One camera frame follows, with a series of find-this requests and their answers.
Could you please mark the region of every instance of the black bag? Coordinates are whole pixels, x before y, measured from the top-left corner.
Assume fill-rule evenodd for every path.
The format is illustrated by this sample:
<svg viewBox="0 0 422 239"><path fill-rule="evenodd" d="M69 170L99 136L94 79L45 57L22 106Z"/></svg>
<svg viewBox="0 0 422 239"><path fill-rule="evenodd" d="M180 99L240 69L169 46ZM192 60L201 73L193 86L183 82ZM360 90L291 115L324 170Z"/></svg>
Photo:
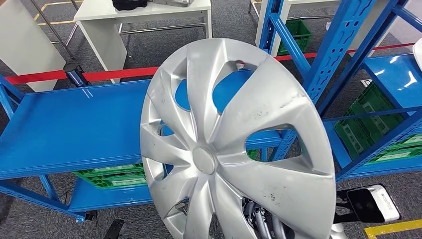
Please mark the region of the black bag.
<svg viewBox="0 0 422 239"><path fill-rule="evenodd" d="M137 7L146 7L148 0L112 0L113 6L117 10L133 10Z"/></svg>

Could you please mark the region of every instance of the green crate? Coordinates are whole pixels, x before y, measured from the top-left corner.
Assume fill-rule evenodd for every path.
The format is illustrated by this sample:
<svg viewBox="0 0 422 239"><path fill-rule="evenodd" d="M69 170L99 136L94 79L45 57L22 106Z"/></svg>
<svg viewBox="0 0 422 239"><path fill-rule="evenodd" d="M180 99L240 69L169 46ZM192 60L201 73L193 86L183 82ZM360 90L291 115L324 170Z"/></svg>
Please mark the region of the green crate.
<svg viewBox="0 0 422 239"><path fill-rule="evenodd" d="M422 145L404 147L401 149L387 149L371 159L371 161L369 161L367 164L406 159L419 155L422 155Z"/></svg>
<svg viewBox="0 0 422 239"><path fill-rule="evenodd" d="M413 134L405 140L389 147L389 149L401 149L404 147L422 146L422 133Z"/></svg>
<svg viewBox="0 0 422 239"><path fill-rule="evenodd" d="M82 178L99 189L133 187L145 185L146 178L143 171L111 174Z"/></svg>
<svg viewBox="0 0 422 239"><path fill-rule="evenodd" d="M253 160L257 160L258 159L258 150L259 149L248 150L246 153L248 154L249 158L251 158Z"/></svg>
<svg viewBox="0 0 422 239"><path fill-rule="evenodd" d="M302 52L306 51L306 48L308 47L312 34L308 30L308 28L305 26L303 21L300 19L287 20L286 27L287 27L287 30L289 30L290 34L293 36L293 39L298 44L299 48L302 50ZM287 54L288 54L287 49L281 42L280 47L278 48L277 55L281 56L281 55L287 55Z"/></svg>
<svg viewBox="0 0 422 239"><path fill-rule="evenodd" d="M351 106L355 114L393 110L391 101L381 92L376 84L370 84ZM391 114L362 118L366 128L375 136L377 142L382 136L404 121L401 114Z"/></svg>
<svg viewBox="0 0 422 239"><path fill-rule="evenodd" d="M393 104L380 91L378 86L376 84L370 84L350 106L344 116L362 115L392 109L394 109ZM354 159L364 150L378 142L403 120L404 118L401 114L363 117L360 119L341 120L334 128L346 146L347 151L349 151L350 157ZM352 133L347 134L341 129L345 124L358 125L359 127L351 127ZM360 145L354 143L353 137L356 137L355 141Z"/></svg>
<svg viewBox="0 0 422 239"><path fill-rule="evenodd" d="M141 163L139 164L129 164L123 166L114 166L114 167L106 167L106 168L94 168L94 169L87 169L87 170L80 170L73 172L78 177L94 177L94 176L102 176L102 175L110 175L110 174L120 174L120 173L131 173L137 171L143 171L144 167Z"/></svg>
<svg viewBox="0 0 422 239"><path fill-rule="evenodd" d="M142 164L95 168L73 173L99 189L146 184L145 171Z"/></svg>
<svg viewBox="0 0 422 239"><path fill-rule="evenodd" d="M375 143L361 119L340 120L334 125L334 129L352 159Z"/></svg>

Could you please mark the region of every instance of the yellow line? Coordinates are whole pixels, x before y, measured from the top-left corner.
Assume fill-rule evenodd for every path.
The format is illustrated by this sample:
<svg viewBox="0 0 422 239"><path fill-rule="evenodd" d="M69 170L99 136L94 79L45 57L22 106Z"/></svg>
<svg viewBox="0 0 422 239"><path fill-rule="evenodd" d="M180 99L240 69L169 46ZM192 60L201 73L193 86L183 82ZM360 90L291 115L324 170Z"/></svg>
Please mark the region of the yellow line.
<svg viewBox="0 0 422 239"><path fill-rule="evenodd" d="M44 4L44 6L42 6L41 11L44 11L44 9L48 6L48 3ZM35 15L34 17L34 21L37 21L37 19L39 18L39 13L37 13L37 15Z"/></svg>
<svg viewBox="0 0 422 239"><path fill-rule="evenodd" d="M68 4L68 3L72 3L71 1L59 1L59 2L51 2L51 3L46 3L47 6L50 5L59 5L59 4Z"/></svg>
<svg viewBox="0 0 422 239"><path fill-rule="evenodd" d="M75 20L72 21L55 21L55 22L50 22L51 25L58 25L58 24L66 24L66 23L74 23ZM45 26L47 25L46 23L39 23L39 26Z"/></svg>
<svg viewBox="0 0 422 239"><path fill-rule="evenodd" d="M398 233L419 228L422 228L422 220L414 220L403 223L394 223L378 227L365 228L365 232L368 236L368 239L376 239L378 235Z"/></svg>
<svg viewBox="0 0 422 239"><path fill-rule="evenodd" d="M75 2L79 3L79 2L83 2L83 1L84 0L77 0ZM59 5L59 4L68 4L68 3L72 3L72 2L71 1L59 1L59 2L46 3L46 4L44 4L44 6L42 6L41 11L44 11L47 6ZM37 15L35 15L35 17L34 17L34 21L37 21L39 16L40 16L39 13L37 13ZM65 24L65 23L72 23L72 22L75 22L75 21L57 21L57 22L51 22L50 24L55 25L55 24ZM39 26L45 26L46 24L45 23L39 23L38 25Z"/></svg>

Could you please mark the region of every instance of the hubcap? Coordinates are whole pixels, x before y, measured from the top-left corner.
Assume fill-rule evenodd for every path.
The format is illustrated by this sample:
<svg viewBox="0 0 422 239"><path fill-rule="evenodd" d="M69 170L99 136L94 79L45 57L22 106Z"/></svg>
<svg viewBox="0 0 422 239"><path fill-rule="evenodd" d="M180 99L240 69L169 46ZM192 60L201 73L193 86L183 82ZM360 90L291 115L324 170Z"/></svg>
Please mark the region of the hubcap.
<svg viewBox="0 0 422 239"><path fill-rule="evenodd" d="M195 166L205 174L212 174L215 170L214 156L204 148L195 148L192 151Z"/></svg>
<svg viewBox="0 0 422 239"><path fill-rule="evenodd" d="M253 72L219 114L214 87L236 71ZM186 79L190 110L175 101ZM174 134L158 134L162 123ZM246 139L260 130L291 128L302 155L251 160ZM335 210L334 166L312 101L294 76L264 51L230 39L205 39L173 53L157 70L141 117L141 154L156 209L176 239L208 239L215 214L226 239L257 239L243 197L268 210L295 239L326 239ZM163 164L173 165L170 173ZM189 198L187 213L176 207Z"/></svg>

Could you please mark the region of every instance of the white desk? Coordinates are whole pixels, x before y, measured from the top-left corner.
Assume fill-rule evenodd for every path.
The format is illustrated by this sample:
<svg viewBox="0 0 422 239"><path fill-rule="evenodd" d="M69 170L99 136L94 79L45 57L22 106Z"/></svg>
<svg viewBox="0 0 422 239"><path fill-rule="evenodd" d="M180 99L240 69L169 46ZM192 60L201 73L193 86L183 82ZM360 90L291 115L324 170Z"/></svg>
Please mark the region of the white desk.
<svg viewBox="0 0 422 239"><path fill-rule="evenodd" d="M0 59L17 75L63 69L65 60L20 0L0 4ZM36 92L50 91L57 80L31 82Z"/></svg>
<svg viewBox="0 0 422 239"><path fill-rule="evenodd" d="M362 43L363 39L368 34L371 27L374 25L376 19L379 17L382 10L387 5L388 0L379 0L375 3L372 7L371 11L368 14L368 17L363 22L362 26L360 27L358 33L356 34L355 38L353 39L352 43L350 44L349 49L357 49L359 45ZM322 7L331 7L331 6L338 6L340 4L340 0L284 0L283 6L281 8L280 19L282 22L286 23L287 15L289 14L290 10L298 10L298 9L309 9L309 8L322 8ZM256 38L255 44L259 46L259 42L261 40L261 32L262 26L264 24L264 17L265 11L267 8L267 0L262 1L261 11L259 13L259 21L258 21L258 29L256 31ZM384 39L385 35L380 38L379 43ZM280 36L276 34L274 38L273 48L271 50L271 55L277 55L278 46L280 45Z"/></svg>
<svg viewBox="0 0 422 239"><path fill-rule="evenodd" d="M130 11L116 10L111 0L84 0L75 20L104 69L111 71L123 69L127 54L116 24L186 17L203 17L206 37L212 37L210 0L194 0L188 7L149 2L145 8Z"/></svg>

